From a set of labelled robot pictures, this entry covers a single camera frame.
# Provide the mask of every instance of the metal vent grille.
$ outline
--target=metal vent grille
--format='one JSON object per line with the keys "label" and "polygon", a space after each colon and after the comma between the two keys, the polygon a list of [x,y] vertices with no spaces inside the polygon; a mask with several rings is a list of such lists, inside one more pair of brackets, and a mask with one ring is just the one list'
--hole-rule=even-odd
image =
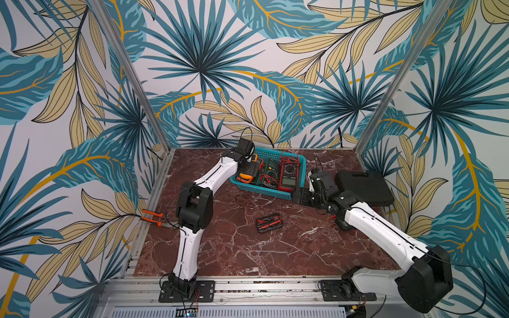
{"label": "metal vent grille", "polygon": [[[116,307],[111,318],[174,318],[173,307]],[[344,307],[314,306],[200,306],[196,317],[206,318],[346,318]]]}

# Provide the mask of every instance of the black tool case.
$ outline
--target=black tool case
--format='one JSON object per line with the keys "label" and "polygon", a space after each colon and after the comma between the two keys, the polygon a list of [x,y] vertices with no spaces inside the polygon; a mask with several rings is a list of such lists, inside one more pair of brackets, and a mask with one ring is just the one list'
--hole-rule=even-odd
{"label": "black tool case", "polygon": [[388,207],[394,203],[394,197],[378,171],[338,171],[335,181],[340,192],[350,190],[370,206]]}

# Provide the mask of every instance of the pliers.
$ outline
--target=pliers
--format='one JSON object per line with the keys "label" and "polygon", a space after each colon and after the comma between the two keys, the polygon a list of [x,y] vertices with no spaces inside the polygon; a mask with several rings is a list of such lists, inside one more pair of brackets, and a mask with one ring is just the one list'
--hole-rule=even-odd
{"label": "pliers", "polygon": [[[164,216],[163,213],[157,214],[157,213],[149,211],[149,210],[142,210],[142,212],[153,215],[153,216],[157,216],[160,218],[162,218]],[[164,226],[164,227],[169,227],[169,228],[177,228],[179,226],[179,224],[177,222],[163,223],[161,221],[151,220],[151,219],[145,218],[145,217],[141,217],[140,219],[142,219],[143,221],[146,221],[146,222],[156,223],[158,227]]]}

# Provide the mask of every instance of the tropical leaf wallpaper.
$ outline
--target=tropical leaf wallpaper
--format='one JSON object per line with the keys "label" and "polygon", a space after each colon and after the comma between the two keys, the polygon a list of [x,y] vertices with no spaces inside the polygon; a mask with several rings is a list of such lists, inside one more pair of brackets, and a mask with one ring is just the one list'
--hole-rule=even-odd
{"label": "tropical leaf wallpaper", "polygon": [[247,127],[263,147],[354,147],[435,2],[143,1],[124,43],[172,147],[227,147]]}
{"label": "tropical leaf wallpaper", "polygon": [[[106,4],[135,61],[140,5]],[[86,1],[0,13],[0,317],[89,317],[164,153]]]}
{"label": "tropical leaf wallpaper", "polygon": [[[509,1],[453,1],[362,154],[390,185],[393,224],[483,272],[486,303],[461,317],[509,317],[508,22]],[[471,312],[483,282],[453,268],[455,287],[438,306]]]}

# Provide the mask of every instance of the black mounting plate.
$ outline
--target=black mounting plate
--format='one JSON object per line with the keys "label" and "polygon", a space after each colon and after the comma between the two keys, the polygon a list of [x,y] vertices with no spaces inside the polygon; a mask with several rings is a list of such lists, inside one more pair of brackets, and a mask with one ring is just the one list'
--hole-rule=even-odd
{"label": "black mounting plate", "polygon": [[197,280],[196,288],[193,292],[193,297],[190,299],[182,299],[182,295],[174,289],[170,289],[168,281],[163,282],[161,293],[159,294],[160,303],[182,303],[196,301],[194,297],[198,295],[197,290],[200,291],[198,302],[200,303],[211,303],[214,300],[214,280]]}
{"label": "black mounting plate", "polygon": [[342,286],[344,284],[348,284],[348,282],[344,279],[337,280],[320,280],[318,286],[320,286],[320,291],[322,292],[323,301],[364,301],[364,295],[366,297],[366,301],[375,301],[377,299],[376,294],[374,293],[361,293],[356,288],[352,290],[352,297],[350,299],[345,298],[342,294]]}

